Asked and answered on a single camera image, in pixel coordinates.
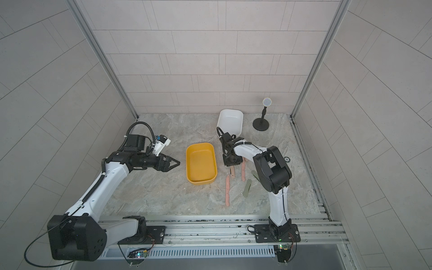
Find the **pink fruit knife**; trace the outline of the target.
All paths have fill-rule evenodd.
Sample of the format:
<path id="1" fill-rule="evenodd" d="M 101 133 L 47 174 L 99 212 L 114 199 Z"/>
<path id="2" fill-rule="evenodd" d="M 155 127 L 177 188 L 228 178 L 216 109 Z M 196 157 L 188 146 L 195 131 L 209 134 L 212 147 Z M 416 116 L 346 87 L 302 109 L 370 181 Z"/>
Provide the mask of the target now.
<path id="1" fill-rule="evenodd" d="M 236 175 L 235 175 L 235 167 L 234 166 L 230 166 L 230 175 L 231 175 L 232 179 L 234 179 L 236 177 Z"/>

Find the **green folded knife front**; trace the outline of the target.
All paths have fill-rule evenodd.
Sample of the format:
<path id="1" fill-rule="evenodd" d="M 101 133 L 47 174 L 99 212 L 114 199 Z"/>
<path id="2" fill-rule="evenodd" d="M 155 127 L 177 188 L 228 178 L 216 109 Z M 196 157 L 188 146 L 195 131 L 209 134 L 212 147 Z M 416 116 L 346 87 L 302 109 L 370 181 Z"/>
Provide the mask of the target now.
<path id="1" fill-rule="evenodd" d="M 251 185 L 252 185 L 252 180 L 248 179 L 246 181 L 246 184 L 245 184 L 245 187 L 244 187 L 244 191 L 242 193 L 243 197 L 245 197 L 245 198 L 248 197 Z"/>

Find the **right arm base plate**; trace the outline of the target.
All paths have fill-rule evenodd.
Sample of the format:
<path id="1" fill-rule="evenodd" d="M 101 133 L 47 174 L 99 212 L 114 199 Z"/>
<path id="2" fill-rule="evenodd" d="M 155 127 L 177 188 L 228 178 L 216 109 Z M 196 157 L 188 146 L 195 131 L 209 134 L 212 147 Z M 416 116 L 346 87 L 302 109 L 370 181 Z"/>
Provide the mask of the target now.
<path id="1" fill-rule="evenodd" d="M 255 235 L 257 243 L 300 243 L 298 226 L 286 223 L 283 226 L 276 225 L 254 225 L 252 234 Z"/>

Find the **white plastic storage box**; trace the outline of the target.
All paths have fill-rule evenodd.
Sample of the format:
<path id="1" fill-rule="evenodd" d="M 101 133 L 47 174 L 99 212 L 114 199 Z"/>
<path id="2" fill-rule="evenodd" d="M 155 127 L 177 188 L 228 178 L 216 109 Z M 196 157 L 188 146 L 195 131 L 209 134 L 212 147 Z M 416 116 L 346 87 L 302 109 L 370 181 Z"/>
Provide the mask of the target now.
<path id="1" fill-rule="evenodd" d="M 243 113 L 239 110 L 224 109 L 219 113 L 217 127 L 230 135 L 241 135 L 243 129 Z"/>

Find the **green folded knife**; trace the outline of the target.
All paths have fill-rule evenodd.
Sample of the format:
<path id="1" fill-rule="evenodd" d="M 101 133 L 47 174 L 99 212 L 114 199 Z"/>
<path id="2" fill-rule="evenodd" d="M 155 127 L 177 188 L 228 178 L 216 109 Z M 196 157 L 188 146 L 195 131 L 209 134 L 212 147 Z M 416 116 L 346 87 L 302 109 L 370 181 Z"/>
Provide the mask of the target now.
<path id="1" fill-rule="evenodd" d="M 259 179 L 259 176 L 258 176 L 257 171 L 252 171 L 252 175 L 254 176 L 254 178 L 255 178 L 256 180 L 258 180 L 259 182 L 261 181 L 261 180 Z"/>
<path id="2" fill-rule="evenodd" d="M 245 187 L 244 187 L 244 191 L 242 193 L 243 197 L 245 197 L 245 198 L 248 197 L 251 185 L 252 185 L 252 180 L 248 179 L 246 181 L 246 184 L 245 184 Z"/>

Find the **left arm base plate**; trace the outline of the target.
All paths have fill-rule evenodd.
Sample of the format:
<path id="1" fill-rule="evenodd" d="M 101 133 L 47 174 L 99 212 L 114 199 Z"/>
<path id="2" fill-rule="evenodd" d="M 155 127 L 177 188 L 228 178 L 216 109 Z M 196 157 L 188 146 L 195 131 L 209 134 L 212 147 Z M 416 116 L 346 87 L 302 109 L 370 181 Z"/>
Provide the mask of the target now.
<path id="1" fill-rule="evenodd" d="M 166 227 L 165 226 L 150 226 L 146 227 L 145 231 L 141 229 L 131 236 L 118 242 L 120 245 L 152 245 L 162 244 L 164 241 Z"/>

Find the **long pink ceramic knife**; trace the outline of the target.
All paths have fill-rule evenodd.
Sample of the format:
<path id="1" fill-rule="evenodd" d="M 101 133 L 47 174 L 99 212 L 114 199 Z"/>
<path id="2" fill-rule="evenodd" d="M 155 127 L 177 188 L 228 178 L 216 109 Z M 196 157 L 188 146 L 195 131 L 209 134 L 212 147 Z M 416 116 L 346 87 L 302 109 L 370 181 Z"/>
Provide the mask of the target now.
<path id="1" fill-rule="evenodd" d="M 228 174 L 226 177 L 226 190 L 225 190 L 225 204 L 227 207 L 230 206 L 230 179 L 231 179 L 231 175 Z"/>

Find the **right circuit board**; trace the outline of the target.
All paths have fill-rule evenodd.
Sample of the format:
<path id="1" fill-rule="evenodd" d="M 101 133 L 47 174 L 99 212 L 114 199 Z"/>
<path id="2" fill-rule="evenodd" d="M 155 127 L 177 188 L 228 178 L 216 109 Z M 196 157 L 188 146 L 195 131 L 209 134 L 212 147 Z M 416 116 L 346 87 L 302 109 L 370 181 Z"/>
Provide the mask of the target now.
<path id="1" fill-rule="evenodd" d="M 279 263 L 289 263 L 292 257 L 292 246 L 289 244 L 274 245 L 274 253 Z"/>

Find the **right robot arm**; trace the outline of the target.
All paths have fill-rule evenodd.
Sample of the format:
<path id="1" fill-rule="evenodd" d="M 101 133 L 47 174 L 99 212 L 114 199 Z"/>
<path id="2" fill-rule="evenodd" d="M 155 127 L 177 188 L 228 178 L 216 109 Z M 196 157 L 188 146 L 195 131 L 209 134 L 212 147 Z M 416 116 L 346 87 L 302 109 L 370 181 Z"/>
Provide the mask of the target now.
<path id="1" fill-rule="evenodd" d="M 255 146 L 242 137 L 224 132 L 220 127 L 217 127 L 217 134 L 225 166 L 239 165 L 244 159 L 254 163 L 258 180 L 269 195 L 270 231 L 274 238 L 282 238 L 291 230 L 287 193 L 292 172 L 279 149 L 275 146 Z"/>

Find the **yellow plastic storage box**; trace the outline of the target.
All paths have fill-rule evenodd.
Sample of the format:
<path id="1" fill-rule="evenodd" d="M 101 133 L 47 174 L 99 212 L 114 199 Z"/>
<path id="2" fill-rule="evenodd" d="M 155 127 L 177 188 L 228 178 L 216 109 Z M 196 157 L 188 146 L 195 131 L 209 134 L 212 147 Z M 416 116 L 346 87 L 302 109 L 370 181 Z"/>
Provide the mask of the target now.
<path id="1" fill-rule="evenodd" d="M 208 142 L 193 144 L 186 149 L 186 176 L 194 185 L 213 183 L 218 169 L 214 146 Z"/>

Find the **black stand with round disc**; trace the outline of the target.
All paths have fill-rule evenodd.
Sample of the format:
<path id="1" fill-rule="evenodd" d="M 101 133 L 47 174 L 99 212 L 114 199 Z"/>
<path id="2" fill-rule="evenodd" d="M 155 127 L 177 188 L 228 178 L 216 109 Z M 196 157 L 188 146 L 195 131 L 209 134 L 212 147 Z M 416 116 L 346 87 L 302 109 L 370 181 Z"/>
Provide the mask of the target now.
<path id="1" fill-rule="evenodd" d="M 272 105 L 272 100 L 269 97 L 266 97 L 263 99 L 263 110 L 262 110 L 262 115 L 260 118 L 256 118 L 253 121 L 253 128 L 258 130 L 258 131 L 266 131 L 267 129 L 269 129 L 270 124 L 268 122 L 268 120 L 265 119 L 265 115 L 267 113 L 267 108 L 270 107 Z"/>

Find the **left circuit board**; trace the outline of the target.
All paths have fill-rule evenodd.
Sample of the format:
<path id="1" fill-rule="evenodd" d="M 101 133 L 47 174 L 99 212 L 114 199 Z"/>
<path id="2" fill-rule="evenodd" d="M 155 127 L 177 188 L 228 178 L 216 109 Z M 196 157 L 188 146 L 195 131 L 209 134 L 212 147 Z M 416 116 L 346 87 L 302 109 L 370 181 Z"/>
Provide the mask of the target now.
<path id="1" fill-rule="evenodd" d="M 129 252 L 127 258 L 129 259 L 145 259 L 148 257 L 150 249 L 136 249 Z"/>

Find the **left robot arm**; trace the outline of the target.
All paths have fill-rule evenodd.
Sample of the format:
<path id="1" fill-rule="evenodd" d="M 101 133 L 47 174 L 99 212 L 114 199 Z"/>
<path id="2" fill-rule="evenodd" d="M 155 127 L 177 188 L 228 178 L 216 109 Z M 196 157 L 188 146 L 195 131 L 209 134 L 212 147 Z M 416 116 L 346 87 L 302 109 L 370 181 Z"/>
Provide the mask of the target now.
<path id="1" fill-rule="evenodd" d="M 130 172 L 148 168 L 169 172 L 180 165 L 180 161 L 162 154 L 170 139 L 153 132 L 148 137 L 132 134 L 135 126 L 133 123 L 128 128 L 120 148 L 102 159 L 101 173 L 86 193 L 65 214 L 49 220 L 46 235 L 54 260 L 63 265 L 93 262 L 112 244 L 155 244 L 143 216 L 128 216 L 107 227 L 99 225 L 105 205 Z"/>

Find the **long pink open knife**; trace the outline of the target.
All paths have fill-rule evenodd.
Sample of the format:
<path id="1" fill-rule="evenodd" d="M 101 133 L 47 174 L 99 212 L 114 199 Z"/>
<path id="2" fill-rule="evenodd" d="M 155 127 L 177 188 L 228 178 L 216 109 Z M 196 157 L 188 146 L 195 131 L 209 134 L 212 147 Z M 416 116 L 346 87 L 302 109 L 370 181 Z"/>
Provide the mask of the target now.
<path id="1" fill-rule="evenodd" d="M 246 159 L 243 157 L 243 162 L 241 163 L 241 179 L 243 182 L 246 181 L 245 170 L 246 170 Z"/>

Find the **green folded knife centre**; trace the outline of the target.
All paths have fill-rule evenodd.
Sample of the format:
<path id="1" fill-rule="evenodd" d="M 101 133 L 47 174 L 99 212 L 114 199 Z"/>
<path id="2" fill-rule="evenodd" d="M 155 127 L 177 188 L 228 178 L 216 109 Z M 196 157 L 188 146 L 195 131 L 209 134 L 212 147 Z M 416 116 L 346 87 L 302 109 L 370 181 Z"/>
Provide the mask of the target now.
<path id="1" fill-rule="evenodd" d="M 254 176 L 254 178 L 255 178 L 256 180 L 258 180 L 259 182 L 261 181 L 261 180 L 259 179 L 259 176 L 258 176 L 257 171 L 252 171 L 252 175 Z"/>

